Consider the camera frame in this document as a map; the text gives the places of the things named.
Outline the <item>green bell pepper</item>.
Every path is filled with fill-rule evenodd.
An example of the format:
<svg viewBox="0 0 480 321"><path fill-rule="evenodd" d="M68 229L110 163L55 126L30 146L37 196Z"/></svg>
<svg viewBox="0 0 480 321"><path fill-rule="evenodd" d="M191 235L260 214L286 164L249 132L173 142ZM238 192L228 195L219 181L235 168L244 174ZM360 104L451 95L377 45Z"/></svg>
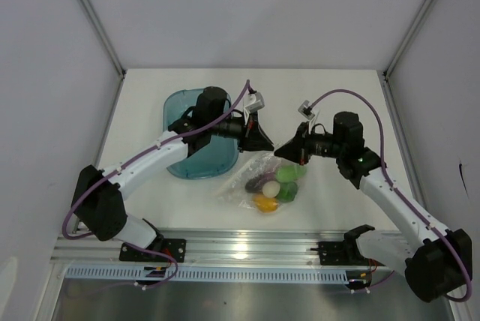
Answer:
<svg viewBox="0 0 480 321"><path fill-rule="evenodd" d="M294 181L280 183L280 190L276 199L281 203L291 203L295 200L298 191L299 186Z"/></svg>

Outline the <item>white egg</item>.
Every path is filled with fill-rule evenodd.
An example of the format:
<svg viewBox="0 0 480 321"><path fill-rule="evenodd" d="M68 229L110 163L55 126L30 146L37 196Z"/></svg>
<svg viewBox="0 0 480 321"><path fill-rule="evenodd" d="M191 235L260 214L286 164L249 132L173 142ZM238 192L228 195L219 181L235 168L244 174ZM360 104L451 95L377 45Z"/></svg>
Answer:
<svg viewBox="0 0 480 321"><path fill-rule="evenodd" d="M268 181L262 186L262 194L267 198L276 198L281 191L281 184L277 181Z"/></svg>

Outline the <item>light green chayote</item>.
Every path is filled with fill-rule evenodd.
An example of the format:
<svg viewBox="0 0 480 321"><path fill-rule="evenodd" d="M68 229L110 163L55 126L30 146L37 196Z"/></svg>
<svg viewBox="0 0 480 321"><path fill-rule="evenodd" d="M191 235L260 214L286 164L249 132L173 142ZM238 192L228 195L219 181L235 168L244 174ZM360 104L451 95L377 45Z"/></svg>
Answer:
<svg viewBox="0 0 480 321"><path fill-rule="evenodd" d="M307 173L307 167L297 164L280 166L275 172L275 179L280 183L296 182Z"/></svg>

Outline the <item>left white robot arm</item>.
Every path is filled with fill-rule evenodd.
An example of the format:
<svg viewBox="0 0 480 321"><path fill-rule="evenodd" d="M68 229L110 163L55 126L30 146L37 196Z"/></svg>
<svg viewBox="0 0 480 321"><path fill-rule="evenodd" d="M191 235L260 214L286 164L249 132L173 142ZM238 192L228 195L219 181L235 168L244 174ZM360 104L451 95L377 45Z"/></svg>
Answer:
<svg viewBox="0 0 480 321"><path fill-rule="evenodd" d="M273 150L258 119L264 106L263 96L250 85L233 102L222 88L204 88L196 103L138 154L104 169L83 168L67 215L77 216L97 240L117 239L136 247L144 260L156 260L163 251L160 231L149 221L129 215L125 200L154 174L206 147L212 137L236 140L241 152Z"/></svg>

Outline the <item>clear zip top bag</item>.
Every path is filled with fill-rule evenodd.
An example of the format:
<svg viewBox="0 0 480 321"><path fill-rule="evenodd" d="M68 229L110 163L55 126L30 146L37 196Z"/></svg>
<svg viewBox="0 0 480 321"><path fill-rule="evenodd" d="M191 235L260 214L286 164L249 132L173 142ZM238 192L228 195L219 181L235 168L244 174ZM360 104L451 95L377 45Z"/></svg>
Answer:
<svg viewBox="0 0 480 321"><path fill-rule="evenodd" d="M299 198L307 173L305 165L263 152L248 160L214 195L231 206L270 215Z"/></svg>

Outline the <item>purple eggplant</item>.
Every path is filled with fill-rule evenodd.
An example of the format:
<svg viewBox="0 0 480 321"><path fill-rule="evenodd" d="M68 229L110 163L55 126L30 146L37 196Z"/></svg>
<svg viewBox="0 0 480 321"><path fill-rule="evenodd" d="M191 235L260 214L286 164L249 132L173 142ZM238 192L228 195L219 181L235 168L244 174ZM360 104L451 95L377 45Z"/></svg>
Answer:
<svg viewBox="0 0 480 321"><path fill-rule="evenodd" d="M274 181L275 174L273 172L263 173L248 180L244 189L250 194L258 194L262 191L262 186L266 182Z"/></svg>

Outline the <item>yellow orange fruit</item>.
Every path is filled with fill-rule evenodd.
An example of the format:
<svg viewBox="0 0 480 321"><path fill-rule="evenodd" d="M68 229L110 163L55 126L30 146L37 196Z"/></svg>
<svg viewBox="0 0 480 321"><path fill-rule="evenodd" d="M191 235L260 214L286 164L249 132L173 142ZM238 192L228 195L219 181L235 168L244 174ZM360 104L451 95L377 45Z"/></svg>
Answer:
<svg viewBox="0 0 480 321"><path fill-rule="evenodd" d="M263 213L275 212L279 207L279 203L275 198L269 198L263 194L255 194L253 196L253 203L256 208Z"/></svg>

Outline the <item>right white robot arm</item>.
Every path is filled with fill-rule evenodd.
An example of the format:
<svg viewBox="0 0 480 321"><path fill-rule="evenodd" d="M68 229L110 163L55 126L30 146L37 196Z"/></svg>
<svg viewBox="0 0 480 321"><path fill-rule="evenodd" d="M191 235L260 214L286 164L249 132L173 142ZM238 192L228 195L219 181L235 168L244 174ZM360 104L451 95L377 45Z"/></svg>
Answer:
<svg viewBox="0 0 480 321"><path fill-rule="evenodd" d="M401 245L365 225L345 236L343 257L350 263L373 259L403 275L423 302L446 297L466 302L473 294L472 240L450 230L414 199L406 197L387 173L386 164L365 146L363 125L354 112L339 112L332 133L316 133L307 122L275 151L275 156L305 165L313 156L333 158L340 174L373 200L406 240Z"/></svg>

